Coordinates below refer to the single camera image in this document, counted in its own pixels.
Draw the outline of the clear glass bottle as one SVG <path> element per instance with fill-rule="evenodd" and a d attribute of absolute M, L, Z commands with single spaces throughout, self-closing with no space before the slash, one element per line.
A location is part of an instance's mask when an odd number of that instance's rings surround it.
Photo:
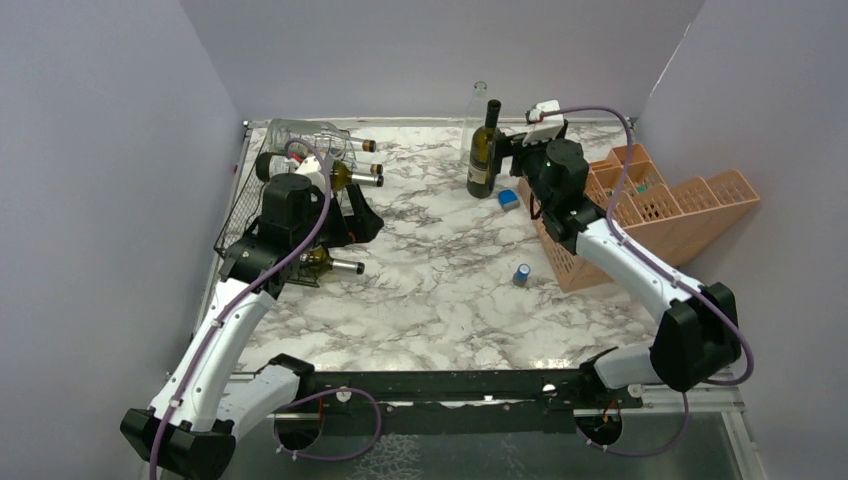
<path fill-rule="evenodd" d="M 469 162 L 474 132 L 484 124 L 488 100 L 488 84 L 482 80 L 476 81 L 473 85 L 472 98 L 466 107 L 462 122 L 459 153 L 460 162 L 463 165 L 467 165 Z"/>

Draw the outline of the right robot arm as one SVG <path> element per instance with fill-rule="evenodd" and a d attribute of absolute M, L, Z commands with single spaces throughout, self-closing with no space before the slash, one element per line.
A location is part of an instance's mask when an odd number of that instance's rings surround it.
<path fill-rule="evenodd" d="M 524 133 L 498 133 L 489 158 L 512 160 L 510 173 L 526 179 L 534 216 L 548 236 L 569 253 L 592 263 L 626 287 L 658 328 L 650 343 L 614 348 L 581 364 L 579 398 L 600 407 L 617 389 L 633 384 L 665 385 L 685 393 L 739 359 L 753 372 L 753 354 L 738 327 L 733 292 L 717 282 L 706 286 L 673 270 L 626 235 L 617 222 L 586 194 L 590 167 L 580 144 L 563 133 L 529 143 Z"/>

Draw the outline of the dark green wine bottle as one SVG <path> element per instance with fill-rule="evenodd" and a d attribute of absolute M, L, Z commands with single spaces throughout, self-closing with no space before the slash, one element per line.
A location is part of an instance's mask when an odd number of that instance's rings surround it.
<path fill-rule="evenodd" d="M 499 100 L 489 100 L 483 125 L 474 131 L 471 138 L 466 189 L 478 199 L 488 198 L 494 189 L 493 154 L 500 110 Z"/>

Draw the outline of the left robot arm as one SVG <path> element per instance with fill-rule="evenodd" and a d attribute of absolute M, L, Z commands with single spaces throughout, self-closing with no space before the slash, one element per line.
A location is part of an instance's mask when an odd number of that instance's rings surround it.
<path fill-rule="evenodd" d="M 260 215 L 226 250 L 214 298 L 176 371 L 145 408 L 129 409 L 120 431 L 148 462 L 149 475 L 218 479 L 238 441 L 279 407 L 319 402 L 312 364 L 280 354 L 231 394 L 229 377 L 284 286 L 317 270 L 315 253 L 346 246 L 345 227 L 325 173 L 268 179 Z"/>

